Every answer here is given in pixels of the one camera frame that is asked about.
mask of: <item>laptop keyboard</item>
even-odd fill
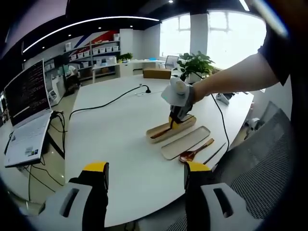
[[[36,119],[35,123],[29,122],[16,129],[12,135],[11,141],[12,143],[18,144],[26,139],[36,137],[44,132],[44,129],[42,128],[45,126],[46,120],[38,118]]]

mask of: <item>ceiling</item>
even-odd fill
[[[22,44],[23,47],[26,48],[50,32],[87,19],[106,16],[140,16],[164,20],[181,13],[205,13],[207,9],[244,11],[239,0],[173,1],[174,2],[170,4],[168,0],[68,0],[65,15],[42,24],[24,36],[5,54],[4,58],[1,60],[1,65],[5,67],[10,66],[10,68],[6,69],[9,70],[7,74],[8,78],[11,78],[11,76],[16,74],[14,72],[18,73],[21,71],[21,64],[24,59],[27,60],[41,53],[42,47],[47,49],[68,40],[68,34],[72,35],[70,38],[74,38],[99,31],[130,28],[130,25],[132,25],[134,29],[145,30],[146,28],[160,23],[142,19],[107,19],[87,22],[59,31],[40,41],[22,54]],[[13,22],[16,22],[18,18],[31,7],[33,2],[35,2],[35,0],[20,0],[20,4],[16,4],[16,1],[11,1],[9,3],[11,7],[9,7],[8,10],[12,13],[6,14],[9,15],[8,18],[4,18],[3,15],[1,16],[4,26],[0,29],[0,49],[3,48],[9,26],[12,25]]]

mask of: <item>laptop screen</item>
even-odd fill
[[[44,63],[40,61],[17,75],[4,89],[13,126],[50,108],[44,79]]]

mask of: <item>floor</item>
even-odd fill
[[[140,71],[138,70],[134,74],[138,75],[140,74]],[[101,77],[101,78],[98,78],[96,82],[107,81],[113,78],[115,78],[115,76]],[[82,85],[85,86],[91,83],[92,83],[92,80],[88,80],[88,81],[82,82]],[[77,93],[78,93],[78,90],[72,95],[63,97],[60,103],[53,107],[53,110],[64,112],[65,121],[66,121],[65,130],[67,130],[68,117],[70,113],[72,112]],[[58,130],[62,131],[62,127],[61,127],[61,123],[59,119],[54,119],[51,122],[51,124],[55,126]],[[56,129],[54,129],[51,126],[48,132],[53,137],[53,139],[58,144],[58,146],[62,148],[62,133],[58,132]],[[245,135],[246,135],[246,131],[245,131],[245,128],[243,128],[240,130],[231,148],[241,143],[244,140]],[[30,176],[30,181],[29,181],[30,202],[26,202],[25,200],[22,200],[11,193],[12,198],[14,199],[14,201],[17,203],[17,205],[20,207],[20,210],[24,214],[37,215],[39,212],[39,209],[41,208],[41,205],[45,202],[46,198],[52,195],[54,193],[53,191],[57,191],[58,189],[60,189],[62,187],[61,185],[65,184],[64,160],[59,156],[59,154],[51,146],[49,148],[48,153],[44,154],[43,157],[44,157],[45,165],[43,165],[42,163],[34,165],[35,167],[39,167],[41,169],[29,167],[29,170],[32,174],[32,176]],[[44,186],[38,180],[46,184],[50,189]],[[129,230],[131,229],[131,227],[132,227],[132,222],[128,225]],[[124,229],[124,225],[121,225],[117,227],[112,227],[108,230],[116,231],[116,230],[123,230],[123,229]]]

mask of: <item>sticker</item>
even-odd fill
[[[31,155],[33,155],[33,154],[32,154],[32,149],[33,149],[33,147],[28,147],[28,148],[26,148],[25,155],[26,155],[26,156],[31,156]]]

